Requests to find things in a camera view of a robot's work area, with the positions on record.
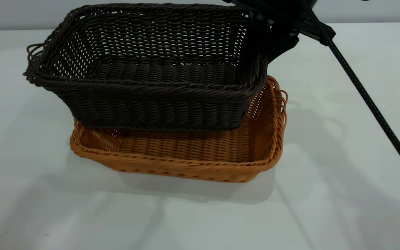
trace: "wicker basket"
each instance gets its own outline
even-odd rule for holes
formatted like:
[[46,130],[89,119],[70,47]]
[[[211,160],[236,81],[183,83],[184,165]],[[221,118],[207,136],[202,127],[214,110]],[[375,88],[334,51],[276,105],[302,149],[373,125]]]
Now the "wicker basket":
[[238,127],[266,80],[262,48],[238,70],[247,18],[237,7],[113,3],[71,11],[27,48],[27,79],[85,126],[140,130]]
[[268,77],[263,90],[251,98],[249,115],[234,130],[146,132],[89,128],[75,120],[70,146],[76,155],[120,172],[248,182],[282,155],[287,100],[276,80]]

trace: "white table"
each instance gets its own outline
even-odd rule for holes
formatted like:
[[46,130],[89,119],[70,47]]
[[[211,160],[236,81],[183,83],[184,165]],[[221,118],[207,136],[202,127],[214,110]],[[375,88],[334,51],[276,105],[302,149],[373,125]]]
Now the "white table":
[[[400,138],[400,23],[332,27]],[[302,37],[269,66],[284,155],[242,185],[73,155],[67,106],[21,75],[50,32],[0,31],[0,250],[400,249],[400,158],[328,48]]]

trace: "orange wicker basket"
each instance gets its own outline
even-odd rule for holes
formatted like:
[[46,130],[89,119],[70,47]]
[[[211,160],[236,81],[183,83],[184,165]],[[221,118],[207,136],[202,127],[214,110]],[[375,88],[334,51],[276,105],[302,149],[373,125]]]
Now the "orange wicker basket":
[[159,174],[217,182],[248,182],[280,159],[286,126],[278,82],[271,76],[249,102],[233,130],[156,132],[88,128],[75,120],[73,152],[120,172]]

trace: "black cable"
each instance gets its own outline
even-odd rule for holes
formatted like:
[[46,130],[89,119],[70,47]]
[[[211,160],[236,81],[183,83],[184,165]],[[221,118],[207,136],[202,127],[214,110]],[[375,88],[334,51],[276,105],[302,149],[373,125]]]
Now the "black cable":
[[396,151],[400,155],[400,141],[398,140],[395,133],[390,128],[387,121],[384,119],[384,116],[381,114],[381,112],[379,111],[377,106],[374,104],[370,95],[367,93],[364,86],[362,86],[362,83],[359,81],[356,74],[354,74],[353,70],[351,69],[348,62],[346,62],[345,58],[343,58],[343,55],[340,53],[339,49],[336,47],[336,45],[334,44],[332,39],[327,35],[327,33],[325,33],[325,30],[324,30],[321,22],[319,21],[319,19],[317,19],[317,16],[314,14],[311,7],[307,4],[307,2],[305,2],[305,0],[300,0],[300,3],[302,4],[303,8],[305,9],[308,17],[311,18],[313,23],[316,24],[319,32],[322,33],[324,42],[326,44],[328,44],[328,47],[330,47],[334,56],[337,58],[340,65],[343,67],[343,69],[345,70],[345,72],[347,73],[349,78],[351,79],[351,82],[353,82],[354,87],[356,87],[357,91],[360,93],[360,96],[362,96],[365,103],[370,108],[371,112],[373,113],[374,117],[376,118],[377,122],[379,122],[379,125],[381,125],[381,128],[384,130],[385,134],[390,139],[391,143],[393,144]]

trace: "dark brown wicker basket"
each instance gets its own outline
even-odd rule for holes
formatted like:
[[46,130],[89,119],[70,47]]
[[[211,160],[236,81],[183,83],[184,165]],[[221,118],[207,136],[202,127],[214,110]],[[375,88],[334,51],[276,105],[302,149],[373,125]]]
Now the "dark brown wicker basket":
[[25,75],[86,126],[235,128],[267,75],[263,51],[238,70],[247,26],[237,7],[83,6],[27,48]]

